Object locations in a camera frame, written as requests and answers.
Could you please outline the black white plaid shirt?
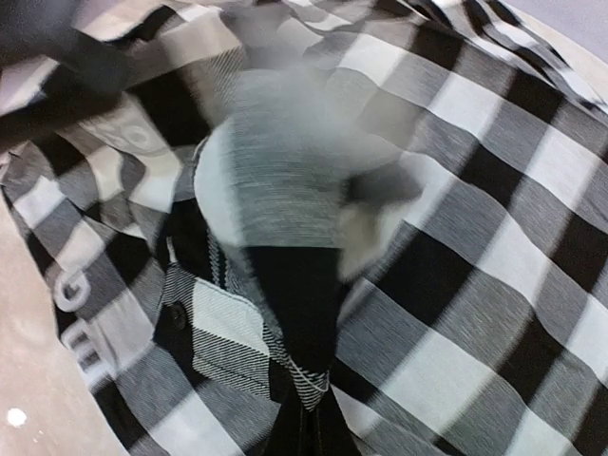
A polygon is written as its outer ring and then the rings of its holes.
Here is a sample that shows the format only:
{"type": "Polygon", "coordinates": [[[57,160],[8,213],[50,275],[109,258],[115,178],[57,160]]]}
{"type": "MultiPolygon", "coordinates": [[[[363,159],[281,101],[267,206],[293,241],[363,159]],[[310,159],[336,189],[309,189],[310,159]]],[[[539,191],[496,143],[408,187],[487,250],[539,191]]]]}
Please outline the black white plaid shirt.
{"type": "Polygon", "coordinates": [[[9,151],[58,337],[132,455],[607,451],[607,106],[498,1],[174,2],[112,111],[9,151]]]}

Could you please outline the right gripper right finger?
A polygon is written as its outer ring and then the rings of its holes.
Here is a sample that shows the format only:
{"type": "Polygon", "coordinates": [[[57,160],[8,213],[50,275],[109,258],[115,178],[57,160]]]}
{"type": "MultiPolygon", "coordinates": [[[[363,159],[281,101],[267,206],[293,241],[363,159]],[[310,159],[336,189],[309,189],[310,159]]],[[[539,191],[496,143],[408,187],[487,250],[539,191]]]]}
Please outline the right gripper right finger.
{"type": "Polygon", "coordinates": [[[356,443],[329,388],[311,412],[311,454],[313,456],[354,456],[356,443]]]}

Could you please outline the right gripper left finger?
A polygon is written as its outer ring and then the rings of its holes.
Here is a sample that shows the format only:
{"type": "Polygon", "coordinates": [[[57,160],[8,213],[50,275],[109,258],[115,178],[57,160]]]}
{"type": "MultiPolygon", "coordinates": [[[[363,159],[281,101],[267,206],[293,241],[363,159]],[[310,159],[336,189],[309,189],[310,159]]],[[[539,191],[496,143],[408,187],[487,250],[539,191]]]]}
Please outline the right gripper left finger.
{"type": "Polygon", "coordinates": [[[295,386],[290,386],[266,441],[265,455],[308,455],[307,421],[308,412],[304,409],[295,386]]]}

